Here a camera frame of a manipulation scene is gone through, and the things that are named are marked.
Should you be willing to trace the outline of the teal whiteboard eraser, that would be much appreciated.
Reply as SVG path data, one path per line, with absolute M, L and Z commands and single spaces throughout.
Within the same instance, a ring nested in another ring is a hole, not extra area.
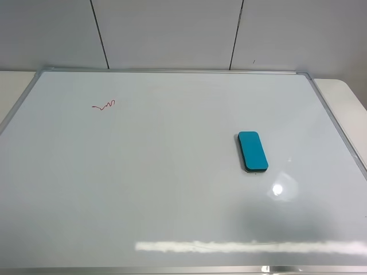
M 241 131 L 238 133 L 237 139 L 245 170 L 247 172 L 266 172 L 268 161 L 259 134 L 255 131 Z

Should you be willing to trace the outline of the red marker scribble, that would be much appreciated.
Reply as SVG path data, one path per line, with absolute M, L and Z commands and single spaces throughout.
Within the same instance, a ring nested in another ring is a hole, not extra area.
M 98 109 L 98 110 L 100 110 L 100 111 L 103 111 L 103 110 L 105 110 L 106 108 L 111 108 L 111 107 L 112 107 L 112 106 L 114 106 L 114 105 L 115 105 L 115 100 L 111 100 L 111 101 L 107 102 L 107 103 L 106 103 L 104 106 L 102 106 L 102 107 L 94 105 L 94 106 L 92 106 L 92 108 L 94 108 L 94 109 Z

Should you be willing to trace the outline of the white whiteboard with aluminium frame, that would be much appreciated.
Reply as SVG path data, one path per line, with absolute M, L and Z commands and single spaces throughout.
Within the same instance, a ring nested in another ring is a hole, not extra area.
M 1 122 L 1 273 L 364 274 L 366 165 L 306 73 L 43 69 Z

